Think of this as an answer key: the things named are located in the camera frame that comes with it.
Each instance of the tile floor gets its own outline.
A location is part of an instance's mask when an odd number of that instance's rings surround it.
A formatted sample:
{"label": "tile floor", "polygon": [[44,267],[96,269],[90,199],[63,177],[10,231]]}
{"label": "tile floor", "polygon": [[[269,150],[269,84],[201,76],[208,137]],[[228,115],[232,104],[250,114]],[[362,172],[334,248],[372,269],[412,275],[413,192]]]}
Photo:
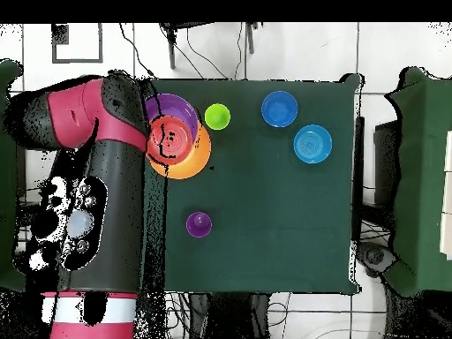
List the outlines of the tile floor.
{"label": "tile floor", "polygon": [[[204,78],[242,79],[245,76],[245,27],[218,22],[177,33],[177,46]],[[146,76],[143,63],[159,78],[199,77],[186,58],[176,50],[176,70],[170,69],[168,43],[157,24],[123,24],[124,35],[134,41],[138,52],[126,41],[118,24],[102,24],[102,64],[52,64],[50,25],[0,25],[0,58],[24,65],[24,76],[12,84],[13,94],[35,90],[82,74],[106,74],[122,69],[135,77]],[[57,46],[58,58],[97,58],[96,24],[70,24],[69,43]],[[383,97],[396,89],[399,73],[407,66],[426,68],[437,77],[452,75],[450,23],[265,23],[253,32],[255,53],[247,55],[248,79],[339,80],[345,73],[365,76],[361,115],[365,117],[364,185],[374,186],[373,129],[396,119],[396,112]],[[209,58],[197,56],[187,43]],[[27,151],[27,187],[33,189],[49,174],[52,153]],[[30,190],[28,201],[38,201]],[[373,202],[372,190],[364,190],[364,200]],[[354,297],[342,295],[274,294],[268,314],[272,339],[381,339],[385,324],[385,295],[379,280],[365,275],[357,264],[356,281],[362,291]],[[169,326],[176,325],[169,314]],[[171,330],[182,337],[182,324]]]}

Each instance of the blue bowl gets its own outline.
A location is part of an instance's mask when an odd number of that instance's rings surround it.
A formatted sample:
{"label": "blue bowl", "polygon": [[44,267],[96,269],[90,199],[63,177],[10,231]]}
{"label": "blue bowl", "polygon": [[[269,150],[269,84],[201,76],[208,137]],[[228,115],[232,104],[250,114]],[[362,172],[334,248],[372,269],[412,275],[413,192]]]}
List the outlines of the blue bowl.
{"label": "blue bowl", "polygon": [[303,127],[293,140],[295,154],[302,162],[319,163],[331,153],[333,140],[329,132],[316,124]]}
{"label": "blue bowl", "polygon": [[274,91],[262,103],[262,116],[270,126],[289,126],[297,117],[298,105],[295,98],[285,91]]}

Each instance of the red bowl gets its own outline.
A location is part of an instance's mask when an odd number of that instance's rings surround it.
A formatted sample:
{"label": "red bowl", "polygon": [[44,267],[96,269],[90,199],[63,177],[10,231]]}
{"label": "red bowl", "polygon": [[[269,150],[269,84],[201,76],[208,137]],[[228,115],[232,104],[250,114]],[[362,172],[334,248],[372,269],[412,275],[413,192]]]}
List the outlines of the red bowl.
{"label": "red bowl", "polygon": [[192,149],[192,132],[181,119],[163,116],[151,123],[147,157],[164,165],[174,165],[187,157]]}

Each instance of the purple cup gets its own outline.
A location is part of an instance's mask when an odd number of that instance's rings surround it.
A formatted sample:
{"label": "purple cup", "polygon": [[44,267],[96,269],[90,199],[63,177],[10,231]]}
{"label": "purple cup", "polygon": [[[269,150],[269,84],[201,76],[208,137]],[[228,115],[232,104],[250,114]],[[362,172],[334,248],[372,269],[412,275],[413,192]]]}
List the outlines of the purple cup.
{"label": "purple cup", "polygon": [[[160,110],[164,116],[177,117],[184,121],[190,128],[192,133],[192,141],[196,140],[196,134],[198,133],[198,115],[196,110],[190,105],[189,102],[182,97],[174,94],[158,94],[158,101],[160,103]],[[147,118],[153,121],[156,117],[160,116],[157,100],[154,97],[150,97],[145,101]]]}
{"label": "purple cup", "polygon": [[204,212],[195,212],[187,219],[187,231],[192,237],[205,237],[212,229],[212,220]]}

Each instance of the green cup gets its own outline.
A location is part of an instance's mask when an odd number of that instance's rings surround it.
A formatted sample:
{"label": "green cup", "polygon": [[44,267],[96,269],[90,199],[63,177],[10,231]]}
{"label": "green cup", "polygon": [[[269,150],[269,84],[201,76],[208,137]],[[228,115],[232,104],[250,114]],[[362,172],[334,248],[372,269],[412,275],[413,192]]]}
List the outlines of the green cup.
{"label": "green cup", "polygon": [[207,108],[204,119],[212,130],[222,130],[230,122],[230,110],[222,104],[212,104]]}

